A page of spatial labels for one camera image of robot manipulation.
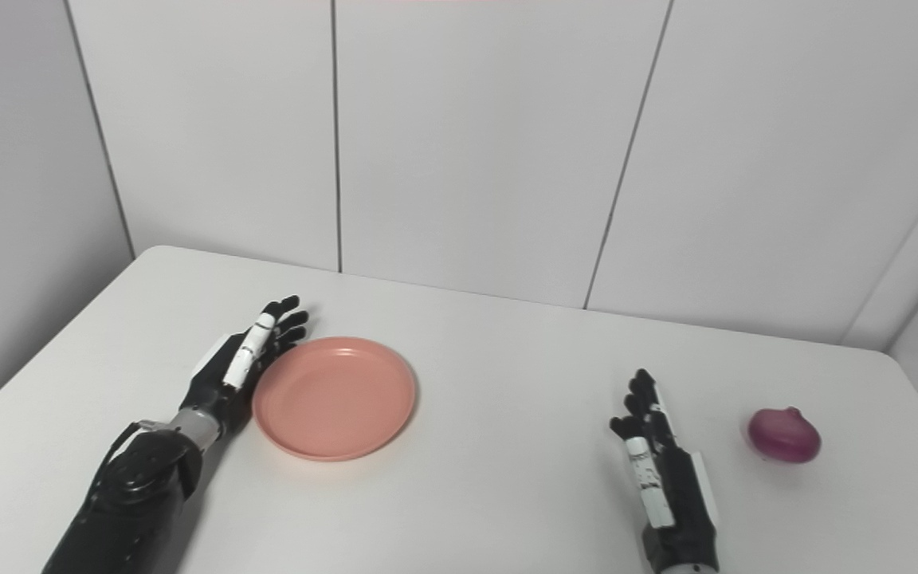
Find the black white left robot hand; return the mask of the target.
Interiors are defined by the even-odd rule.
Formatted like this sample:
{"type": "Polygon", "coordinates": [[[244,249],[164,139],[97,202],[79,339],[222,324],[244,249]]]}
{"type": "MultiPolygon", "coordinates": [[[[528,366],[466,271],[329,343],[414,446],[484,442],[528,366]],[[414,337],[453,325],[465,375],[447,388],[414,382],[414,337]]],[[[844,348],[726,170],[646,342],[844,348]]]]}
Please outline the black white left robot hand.
{"type": "Polygon", "coordinates": [[[269,302],[247,330],[220,340],[204,357],[179,410],[206,415],[220,438],[239,430],[250,418],[260,378],[301,343],[308,321],[298,295],[269,302]]]}

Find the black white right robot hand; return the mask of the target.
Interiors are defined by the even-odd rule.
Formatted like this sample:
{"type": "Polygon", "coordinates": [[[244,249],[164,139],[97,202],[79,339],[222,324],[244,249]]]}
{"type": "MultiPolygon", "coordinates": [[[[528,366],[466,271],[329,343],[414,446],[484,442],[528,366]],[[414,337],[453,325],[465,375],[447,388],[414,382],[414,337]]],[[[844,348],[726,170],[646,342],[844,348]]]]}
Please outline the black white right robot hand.
{"type": "Polygon", "coordinates": [[[640,368],[626,413],[609,421],[628,454],[647,523],[641,547],[655,573],[718,573],[716,505],[700,453],[677,441],[657,381],[640,368]]]}

